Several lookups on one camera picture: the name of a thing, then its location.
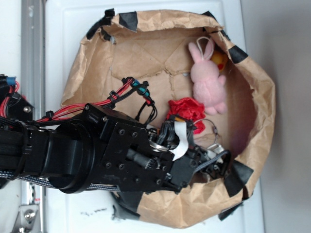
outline white wall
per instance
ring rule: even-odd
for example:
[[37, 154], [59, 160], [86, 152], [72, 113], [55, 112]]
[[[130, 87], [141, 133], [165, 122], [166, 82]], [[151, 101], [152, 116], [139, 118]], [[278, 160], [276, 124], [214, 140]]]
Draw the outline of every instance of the white wall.
[[241, 0], [246, 47], [276, 83], [261, 176], [266, 233], [311, 231], [311, 1]]
[[[0, 74], [20, 80], [21, 1], [0, 0]], [[11, 232], [20, 206], [20, 181], [0, 189], [0, 233]]]

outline metal clip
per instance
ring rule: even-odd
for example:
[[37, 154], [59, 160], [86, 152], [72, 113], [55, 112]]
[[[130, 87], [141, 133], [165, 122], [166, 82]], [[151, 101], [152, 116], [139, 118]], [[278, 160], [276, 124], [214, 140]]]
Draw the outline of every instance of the metal clip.
[[[224, 150], [225, 149], [223, 148], [222, 145], [220, 145], [219, 143], [214, 143], [213, 145], [207, 148], [206, 153], [206, 156], [208, 157], [207, 160], [215, 158], [217, 154], [223, 152]], [[219, 158], [217, 162], [222, 164], [224, 161], [222, 158]]]

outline black tape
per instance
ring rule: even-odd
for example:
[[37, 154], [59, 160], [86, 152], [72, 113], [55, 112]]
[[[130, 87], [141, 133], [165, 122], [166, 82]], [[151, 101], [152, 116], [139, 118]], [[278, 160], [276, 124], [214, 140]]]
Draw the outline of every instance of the black tape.
[[225, 33], [224, 30], [221, 30], [220, 32], [222, 33], [222, 35], [223, 35], [225, 38], [227, 38], [227, 40], [231, 41], [231, 39], [229, 38], [229, 36], [227, 35], [227, 33]]
[[113, 218], [139, 220], [140, 215], [132, 212], [118, 204], [113, 205], [114, 213]]
[[240, 63], [248, 57], [248, 54], [236, 45], [229, 49], [229, 53], [234, 64]]
[[234, 160], [230, 174], [225, 178], [225, 187], [230, 197], [238, 194], [246, 185], [254, 170]]
[[109, 34], [104, 30], [103, 27], [102, 27], [102, 30], [101, 30], [101, 34], [103, 35], [104, 40], [110, 40], [110, 39], [111, 39], [111, 35], [109, 35]]
[[208, 17], [212, 17], [212, 18], [214, 18], [214, 19], [217, 21], [217, 19], [215, 18], [215, 16], [214, 16], [211, 12], [209, 12], [209, 11], [204, 12], [202, 15], [208, 16]]
[[[215, 20], [217, 21], [217, 19], [215, 18], [215, 16], [214, 16], [211, 12], [209, 12], [209, 11], [206, 11], [206, 12], [203, 13], [202, 15], [208, 16], [208, 17], [212, 17], [213, 19], [215, 19]], [[222, 35], [223, 35], [225, 38], [227, 38], [228, 40], [230, 40], [229, 36], [225, 33], [224, 30], [221, 30], [221, 33], [222, 33]]]
[[87, 32], [86, 38], [88, 40], [92, 39], [95, 35], [97, 29], [99, 29], [103, 25], [111, 25], [111, 19], [115, 16], [115, 10], [109, 9], [105, 10], [105, 16], [98, 20]]
[[233, 214], [233, 212], [238, 209], [240, 206], [242, 206], [243, 202], [241, 202], [240, 204], [237, 204], [236, 206], [221, 212], [220, 214], [218, 214], [218, 218], [220, 221], [225, 220], [229, 215]]
[[142, 192], [118, 192], [118, 197], [112, 193], [116, 201], [114, 205], [114, 216], [118, 218], [138, 220], [140, 215], [137, 214], [137, 208], [140, 203]]
[[129, 13], [120, 13], [120, 20], [119, 24], [123, 27], [136, 32], [137, 31], [137, 25], [138, 25], [138, 19], [137, 19], [137, 12], [129, 12]]

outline metal bracket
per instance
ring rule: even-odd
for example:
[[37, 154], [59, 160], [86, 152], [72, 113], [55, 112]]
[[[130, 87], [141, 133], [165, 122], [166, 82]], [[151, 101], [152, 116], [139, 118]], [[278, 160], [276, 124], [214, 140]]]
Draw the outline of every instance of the metal bracket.
[[[213, 145], [209, 146], [207, 148], [207, 157], [208, 159], [213, 159], [214, 157], [216, 157], [217, 154], [219, 154], [220, 152], [223, 152], [225, 149], [223, 148], [222, 145], [220, 145], [219, 143], [214, 143]], [[219, 158], [217, 160], [218, 163], [223, 163], [223, 159]]]
[[41, 233], [39, 205], [21, 205], [11, 233]]

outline crumpled brown paper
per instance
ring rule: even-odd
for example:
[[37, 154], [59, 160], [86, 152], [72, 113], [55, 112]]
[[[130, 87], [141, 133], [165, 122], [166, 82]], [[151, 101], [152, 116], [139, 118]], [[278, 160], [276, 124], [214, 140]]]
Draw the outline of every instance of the crumpled brown paper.
[[[267, 159], [275, 120], [275, 86], [268, 75], [250, 58], [234, 64], [230, 49], [234, 44], [221, 32], [215, 19], [181, 11], [137, 12], [137, 32], [119, 24], [119, 15], [103, 29], [115, 38], [105, 41], [98, 29], [92, 39], [85, 37], [72, 66], [62, 104], [96, 102], [121, 86], [123, 77], [147, 80], [156, 102], [159, 127], [168, 112], [169, 100], [192, 96], [190, 68], [193, 65], [188, 43], [210, 35], [228, 55], [224, 74], [228, 112], [208, 116], [217, 125], [222, 145], [231, 150], [239, 162], [254, 170], [246, 188], [229, 197], [223, 179], [194, 183], [180, 194], [157, 191], [144, 194], [138, 206], [140, 220], [175, 228], [185, 228], [222, 210], [235, 206], [252, 195]], [[144, 100], [132, 95], [117, 104], [116, 110], [135, 117]], [[142, 115], [145, 121], [149, 112]], [[196, 136], [196, 143], [208, 146], [214, 135], [207, 129]]]

